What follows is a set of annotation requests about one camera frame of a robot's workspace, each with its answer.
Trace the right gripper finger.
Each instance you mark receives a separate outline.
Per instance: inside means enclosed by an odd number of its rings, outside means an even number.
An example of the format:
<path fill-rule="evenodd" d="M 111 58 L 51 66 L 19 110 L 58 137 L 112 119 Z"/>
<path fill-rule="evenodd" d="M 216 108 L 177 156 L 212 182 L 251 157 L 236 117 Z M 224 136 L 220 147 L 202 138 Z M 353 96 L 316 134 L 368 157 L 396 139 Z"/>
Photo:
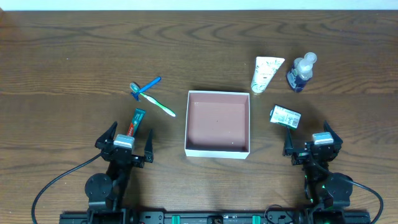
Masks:
<path fill-rule="evenodd" d="M 343 140 L 334 132 L 334 130 L 332 130 L 332 128 L 330 127 L 330 125 L 328 124 L 327 121 L 324 121 L 323 129 L 325 132 L 330 133 L 331 137 L 333 138 L 334 144 L 342 144 L 343 143 Z"/>
<path fill-rule="evenodd" d="M 286 135 L 284 140 L 284 147 L 282 151 L 283 156 L 291 156 L 294 151 L 290 129 L 286 128 Z"/>

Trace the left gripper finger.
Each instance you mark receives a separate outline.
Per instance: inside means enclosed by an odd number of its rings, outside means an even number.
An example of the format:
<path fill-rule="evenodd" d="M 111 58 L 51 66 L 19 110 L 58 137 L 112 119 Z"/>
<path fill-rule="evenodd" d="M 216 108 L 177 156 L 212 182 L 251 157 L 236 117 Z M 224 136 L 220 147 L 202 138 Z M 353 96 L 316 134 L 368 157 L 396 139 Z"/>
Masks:
<path fill-rule="evenodd" d="M 145 162 L 149 162 L 149 163 L 153 163 L 153 160 L 154 160 L 152 139 L 153 139 L 153 130 L 151 129 L 149 131 L 149 135 L 148 135 L 146 145 L 144 148 Z"/>
<path fill-rule="evenodd" d="M 115 121 L 95 142 L 95 148 L 104 149 L 108 144 L 113 143 L 118 123 Z"/>

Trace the green white soap box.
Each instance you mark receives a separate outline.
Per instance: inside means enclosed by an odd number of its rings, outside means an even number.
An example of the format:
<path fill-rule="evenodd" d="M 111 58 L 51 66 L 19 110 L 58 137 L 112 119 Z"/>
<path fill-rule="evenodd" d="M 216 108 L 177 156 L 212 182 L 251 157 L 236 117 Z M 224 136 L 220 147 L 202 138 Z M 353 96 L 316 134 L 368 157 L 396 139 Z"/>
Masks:
<path fill-rule="evenodd" d="M 297 129 L 300 118 L 300 113 L 281 107 L 279 105 L 275 105 L 270 112 L 271 123 L 279 124 L 289 129 Z"/>

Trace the red green toothpaste tube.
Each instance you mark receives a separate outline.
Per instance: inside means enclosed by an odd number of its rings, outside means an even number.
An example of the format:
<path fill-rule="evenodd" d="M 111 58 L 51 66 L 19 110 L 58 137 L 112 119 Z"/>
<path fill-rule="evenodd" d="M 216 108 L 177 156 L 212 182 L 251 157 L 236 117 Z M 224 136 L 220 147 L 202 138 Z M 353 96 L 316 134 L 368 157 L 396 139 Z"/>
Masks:
<path fill-rule="evenodd" d="M 138 127 L 140 126 L 141 121 L 143 120 L 145 114 L 146 114 L 145 110 L 142 110 L 142 109 L 139 109 L 139 108 L 137 108 L 135 110 L 134 116 L 132 117 L 131 124 L 130 124 L 128 132 L 127 132 L 128 136 L 134 137 L 134 135 L 136 134 L 136 132 L 138 130 Z"/>

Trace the green white toothbrush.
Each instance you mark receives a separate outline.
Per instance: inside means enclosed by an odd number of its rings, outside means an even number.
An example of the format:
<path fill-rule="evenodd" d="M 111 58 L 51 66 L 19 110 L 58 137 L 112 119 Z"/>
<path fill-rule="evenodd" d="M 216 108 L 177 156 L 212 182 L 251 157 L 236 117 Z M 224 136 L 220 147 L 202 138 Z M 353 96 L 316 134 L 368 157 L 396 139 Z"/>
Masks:
<path fill-rule="evenodd" d="M 139 93 L 140 87 L 138 84 L 132 82 L 130 83 L 131 95 L 134 97 L 136 101 L 140 101 L 139 97 L 144 97 L 148 102 L 152 103 L 153 105 L 158 106 L 164 112 L 166 112 L 171 117 L 176 117 L 176 114 L 168 107 L 164 106 L 162 103 L 158 102 L 155 98 L 145 94 L 144 92 Z"/>

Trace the blue soap pump bottle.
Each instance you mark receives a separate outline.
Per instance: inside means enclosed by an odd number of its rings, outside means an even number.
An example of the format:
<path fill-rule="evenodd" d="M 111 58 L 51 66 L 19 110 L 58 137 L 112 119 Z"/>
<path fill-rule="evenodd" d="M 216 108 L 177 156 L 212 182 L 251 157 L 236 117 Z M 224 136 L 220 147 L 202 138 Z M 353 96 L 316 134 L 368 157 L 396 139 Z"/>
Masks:
<path fill-rule="evenodd" d="M 317 55 L 308 52 L 304 57 L 296 58 L 292 68 L 286 73 L 289 87 L 296 93 L 301 92 L 305 85 L 313 77 L 313 64 L 317 61 Z"/>

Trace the white lotion tube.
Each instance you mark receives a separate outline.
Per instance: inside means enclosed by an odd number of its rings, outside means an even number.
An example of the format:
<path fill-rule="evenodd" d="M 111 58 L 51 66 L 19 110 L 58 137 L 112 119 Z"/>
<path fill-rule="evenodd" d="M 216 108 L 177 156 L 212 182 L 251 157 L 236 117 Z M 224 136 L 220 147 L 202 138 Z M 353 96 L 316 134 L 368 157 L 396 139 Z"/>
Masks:
<path fill-rule="evenodd" d="M 284 58 L 256 57 L 254 75 L 251 82 L 251 90 L 256 94 L 264 92 L 284 62 Z"/>

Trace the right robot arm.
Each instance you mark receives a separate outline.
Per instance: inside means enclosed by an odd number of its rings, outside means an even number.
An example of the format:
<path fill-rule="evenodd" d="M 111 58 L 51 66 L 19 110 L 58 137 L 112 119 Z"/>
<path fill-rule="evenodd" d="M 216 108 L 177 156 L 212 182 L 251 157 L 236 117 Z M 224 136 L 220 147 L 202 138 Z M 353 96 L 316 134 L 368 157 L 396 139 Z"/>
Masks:
<path fill-rule="evenodd" d="M 290 129 L 287 129 L 283 155 L 289 156 L 293 166 L 302 166 L 305 173 L 304 192 L 311 204 L 296 212 L 293 223 L 348 223 L 345 208 L 350 206 L 353 187 L 350 177 L 329 171 L 343 140 L 327 122 L 323 132 L 312 135 L 304 147 L 294 147 Z"/>

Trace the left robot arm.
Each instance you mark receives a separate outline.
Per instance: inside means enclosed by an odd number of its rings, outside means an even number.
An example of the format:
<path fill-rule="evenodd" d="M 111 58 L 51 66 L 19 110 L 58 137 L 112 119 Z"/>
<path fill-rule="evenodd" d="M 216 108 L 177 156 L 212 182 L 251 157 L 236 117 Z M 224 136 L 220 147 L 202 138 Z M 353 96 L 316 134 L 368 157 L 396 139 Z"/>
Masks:
<path fill-rule="evenodd" d="M 109 163 L 105 173 L 92 175 L 85 184 L 88 197 L 88 223 L 136 223 L 137 218 L 130 209 L 123 208 L 123 196 L 134 167 L 143 168 L 145 163 L 152 163 L 153 130 L 144 148 L 144 155 L 133 154 L 132 136 L 115 135 L 117 122 L 113 123 L 95 142 L 101 151 L 100 157 Z"/>

